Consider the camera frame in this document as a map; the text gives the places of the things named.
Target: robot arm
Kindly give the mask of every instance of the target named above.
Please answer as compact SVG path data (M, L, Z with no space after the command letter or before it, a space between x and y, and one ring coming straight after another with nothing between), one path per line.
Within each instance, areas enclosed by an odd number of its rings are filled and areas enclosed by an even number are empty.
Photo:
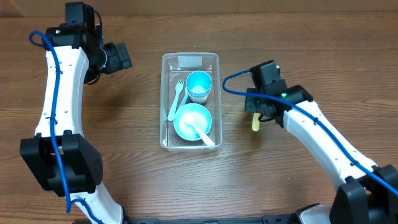
M88 70L88 58L83 49L73 49L70 46L55 47L60 69L62 71L60 87L58 92L58 105L56 112L57 125L55 134L62 136L64 131L71 131L72 134L83 135L81 128L81 98L86 72ZM35 135L50 136L50 120L52 98L55 86L55 62L51 51L46 53L47 59L47 86L42 116L39 125L36 127Z
M82 2L66 3L66 23L48 28L46 38L54 46L60 63L60 84L55 113L55 137L62 148L63 167L70 189L70 198L90 222L120 224L123 208L110 196L102 183L103 163L100 153L83 137L81 101L83 85L102 73L110 74L132 66L124 44L103 44L102 25L94 25L94 9ZM55 61L47 50L47 86L44 107L35 138L23 139L20 152L44 190L65 196L60 171L51 153L50 114L55 87Z
M320 111L315 101L303 101L297 106L316 116L338 140L344 145L346 150L365 168L372 170L372 166L377 166L375 162L368 159L357 149L354 148L340 132L326 119ZM335 142L322 130L319 125L314 125L314 121L292 109L284 111L284 127L292 133L304 146L311 152L322 168L329 175L335 189L346 183L347 177L358 179L365 176L365 173L354 166L342 153Z
M274 61L264 62L250 69L255 88L248 88L245 110L274 119L292 133L312 153L328 174L336 189L332 207L314 205L292 214L294 223L305 224L363 224L398 223L398 198L369 174L365 174L343 154L321 126L319 120L337 138L354 161L373 175L398 188L398 172L392 166L380 168L374 161L355 149L325 118L312 96L300 85L287 88L280 77L280 68ZM293 106L278 103L271 98L252 96L271 95L296 105L312 115L309 118Z

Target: blue cup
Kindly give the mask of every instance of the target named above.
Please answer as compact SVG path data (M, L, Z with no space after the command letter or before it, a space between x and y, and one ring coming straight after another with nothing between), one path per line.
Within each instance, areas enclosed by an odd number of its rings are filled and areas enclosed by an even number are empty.
M211 91L211 77L203 71L195 71L187 78L187 90L191 100L203 103Z

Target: blue bowl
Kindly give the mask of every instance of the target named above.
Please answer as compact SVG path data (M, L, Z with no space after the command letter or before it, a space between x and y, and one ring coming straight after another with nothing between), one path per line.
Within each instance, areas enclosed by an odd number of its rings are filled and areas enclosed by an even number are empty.
M174 129L177 134L187 141L197 141L200 140L199 134L195 129L185 123L185 114L190 114L195 118L195 124L198 128L206 134L209 133L212 125L211 114L204 106L197 103L189 103L180 107L174 116Z
M193 96L206 96L211 90L211 77L203 71L195 71L187 77L188 92Z

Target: bowl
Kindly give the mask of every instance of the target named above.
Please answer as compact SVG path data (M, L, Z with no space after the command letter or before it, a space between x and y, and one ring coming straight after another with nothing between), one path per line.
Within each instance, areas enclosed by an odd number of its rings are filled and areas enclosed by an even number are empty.
M184 115L190 114L195 118L195 124L198 128L202 129L205 134L208 134L211 125L212 118L207 108L198 103L189 103L180 107L174 116L174 129L175 132L184 140L197 141L200 140L199 134L189 124L185 123Z

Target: cable clip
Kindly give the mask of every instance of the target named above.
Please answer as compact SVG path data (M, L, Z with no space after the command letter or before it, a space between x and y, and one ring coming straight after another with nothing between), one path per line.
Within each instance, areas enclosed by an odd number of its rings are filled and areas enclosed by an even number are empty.
M319 120L319 118L318 117L316 117L314 120L313 120L313 125L317 125L317 121Z
M358 164L358 161L355 160L354 162L351 163L351 166L356 166Z

